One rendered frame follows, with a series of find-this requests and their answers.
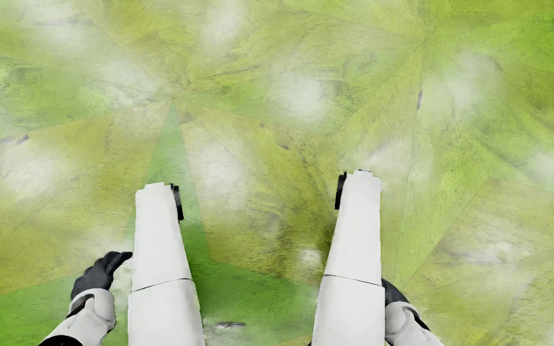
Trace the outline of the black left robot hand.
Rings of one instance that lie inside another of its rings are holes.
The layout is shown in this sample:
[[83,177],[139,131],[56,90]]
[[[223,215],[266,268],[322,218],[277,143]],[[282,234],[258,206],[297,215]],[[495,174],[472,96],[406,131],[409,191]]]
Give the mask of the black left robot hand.
[[100,257],[95,263],[85,269],[83,274],[75,279],[71,290],[71,299],[89,289],[104,289],[108,291],[114,280],[114,272],[128,259],[133,252],[110,251]]

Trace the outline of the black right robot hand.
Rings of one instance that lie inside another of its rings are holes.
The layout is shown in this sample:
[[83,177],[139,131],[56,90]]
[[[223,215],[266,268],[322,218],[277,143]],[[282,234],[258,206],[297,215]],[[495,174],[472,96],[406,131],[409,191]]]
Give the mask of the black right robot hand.
[[406,296],[398,288],[396,288],[393,284],[391,284],[388,280],[382,278],[381,282],[382,282],[382,287],[384,288],[384,291],[385,291],[385,294],[384,294],[385,307],[388,307],[390,304],[395,302],[409,303]]

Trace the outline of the white right robot leg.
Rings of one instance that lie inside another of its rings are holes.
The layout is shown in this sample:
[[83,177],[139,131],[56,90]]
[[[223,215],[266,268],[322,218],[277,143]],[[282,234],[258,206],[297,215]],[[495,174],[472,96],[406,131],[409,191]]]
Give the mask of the white right robot leg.
[[381,179],[368,170],[339,177],[310,346],[384,346],[381,192]]

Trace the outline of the white robot leg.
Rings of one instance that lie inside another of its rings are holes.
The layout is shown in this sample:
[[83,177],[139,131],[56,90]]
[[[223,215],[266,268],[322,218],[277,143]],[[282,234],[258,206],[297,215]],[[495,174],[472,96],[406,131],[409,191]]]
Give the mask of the white robot leg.
[[129,346],[206,346],[181,220],[178,186],[160,182],[135,193]]
[[368,170],[339,177],[310,346],[384,346],[381,192],[381,179]]

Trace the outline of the white left robot leg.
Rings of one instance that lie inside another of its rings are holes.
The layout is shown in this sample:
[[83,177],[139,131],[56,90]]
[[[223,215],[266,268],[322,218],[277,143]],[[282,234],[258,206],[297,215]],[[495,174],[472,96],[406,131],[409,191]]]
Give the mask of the white left robot leg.
[[206,346],[181,220],[178,186],[160,182],[135,193],[129,346]]

